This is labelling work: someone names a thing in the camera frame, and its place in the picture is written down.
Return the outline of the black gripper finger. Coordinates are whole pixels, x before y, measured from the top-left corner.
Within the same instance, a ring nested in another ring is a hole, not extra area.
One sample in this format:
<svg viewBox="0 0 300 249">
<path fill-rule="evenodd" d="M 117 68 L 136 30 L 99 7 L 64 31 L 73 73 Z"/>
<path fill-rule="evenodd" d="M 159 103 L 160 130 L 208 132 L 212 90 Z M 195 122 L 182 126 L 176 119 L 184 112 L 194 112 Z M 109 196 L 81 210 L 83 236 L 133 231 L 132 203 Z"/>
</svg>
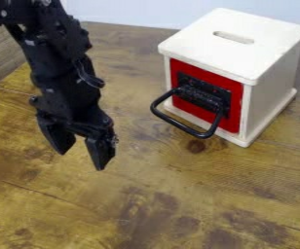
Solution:
<svg viewBox="0 0 300 249">
<path fill-rule="evenodd" d="M 101 171 L 116 154 L 116 135 L 104 135 L 97 138 L 87 137 L 84 145 L 95 169 Z"/>
<path fill-rule="evenodd" d="M 45 117 L 37 116 L 36 121 L 51 147 L 57 154 L 63 155 L 75 144 L 75 135 L 67 131 L 59 122 Z"/>
</svg>

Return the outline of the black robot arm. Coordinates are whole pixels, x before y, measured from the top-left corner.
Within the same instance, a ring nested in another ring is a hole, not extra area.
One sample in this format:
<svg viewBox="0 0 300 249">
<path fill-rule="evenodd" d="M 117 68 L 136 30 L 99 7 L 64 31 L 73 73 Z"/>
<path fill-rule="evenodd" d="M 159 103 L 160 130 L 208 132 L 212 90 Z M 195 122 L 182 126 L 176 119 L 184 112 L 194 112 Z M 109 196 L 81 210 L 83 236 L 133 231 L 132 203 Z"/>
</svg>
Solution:
<svg viewBox="0 0 300 249">
<path fill-rule="evenodd" d="M 28 99 L 40 131 L 59 154 L 84 138 L 97 170 L 115 156 L 113 121 L 99 107 L 100 88 L 88 32 L 60 0 L 0 0 L 0 26 L 19 44 L 40 94 Z"/>
</svg>

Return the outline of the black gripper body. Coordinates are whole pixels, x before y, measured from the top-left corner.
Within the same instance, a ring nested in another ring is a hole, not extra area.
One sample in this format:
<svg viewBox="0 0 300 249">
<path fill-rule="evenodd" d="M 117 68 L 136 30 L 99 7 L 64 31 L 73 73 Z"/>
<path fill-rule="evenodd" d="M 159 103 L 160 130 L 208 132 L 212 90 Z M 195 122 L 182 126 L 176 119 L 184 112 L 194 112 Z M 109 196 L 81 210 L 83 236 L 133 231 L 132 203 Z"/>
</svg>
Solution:
<svg viewBox="0 0 300 249">
<path fill-rule="evenodd" d="M 40 94 L 29 99 L 36 117 L 59 122 L 68 132 L 84 138 L 115 135 L 113 122 L 100 109 L 100 89 L 96 77 L 32 77 Z"/>
</svg>

